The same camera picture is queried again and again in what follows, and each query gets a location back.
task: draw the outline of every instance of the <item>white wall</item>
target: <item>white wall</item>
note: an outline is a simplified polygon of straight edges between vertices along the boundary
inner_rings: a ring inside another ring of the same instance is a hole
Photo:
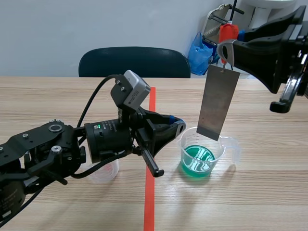
[[[293,12],[296,10],[298,7],[302,5],[308,5],[308,0],[296,0],[296,3],[293,4],[292,6],[286,7],[284,9],[274,9],[271,11],[269,15],[269,20],[273,20],[285,15],[288,15],[290,12]],[[306,8],[304,20],[308,21],[308,7]]]
[[[226,0],[1,0],[0,76],[78,76],[87,51],[113,46],[188,54]]]

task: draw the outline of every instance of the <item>green liquid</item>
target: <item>green liquid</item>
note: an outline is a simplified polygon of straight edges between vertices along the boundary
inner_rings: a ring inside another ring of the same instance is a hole
[[[188,155],[193,157],[193,159],[187,156],[183,157],[182,168],[184,172],[192,177],[205,177],[211,173],[215,163],[200,162],[200,160],[215,160],[215,157],[210,150],[200,145],[192,145],[187,147],[185,151]]]

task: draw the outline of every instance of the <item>blue plastic bag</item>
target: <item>blue plastic bag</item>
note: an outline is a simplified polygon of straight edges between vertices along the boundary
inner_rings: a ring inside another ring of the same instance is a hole
[[[202,35],[199,32],[193,40],[188,53],[188,62],[191,72],[196,75],[204,75],[208,69],[208,63],[212,56],[213,48],[208,48],[202,43]]]

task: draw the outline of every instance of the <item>metal plate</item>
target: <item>metal plate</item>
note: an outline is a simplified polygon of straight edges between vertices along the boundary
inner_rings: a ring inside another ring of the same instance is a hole
[[[240,73],[210,65],[197,132],[218,140]]]

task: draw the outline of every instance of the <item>red object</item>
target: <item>red object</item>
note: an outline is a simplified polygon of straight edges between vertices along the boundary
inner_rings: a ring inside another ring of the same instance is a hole
[[[150,111],[156,110],[156,88],[150,91]],[[144,222],[143,231],[155,230],[155,178],[148,167],[145,173]]]
[[[239,28],[237,25],[233,24],[225,24],[220,27],[220,34],[219,34],[219,43],[226,41],[228,39],[237,39],[239,35]]]

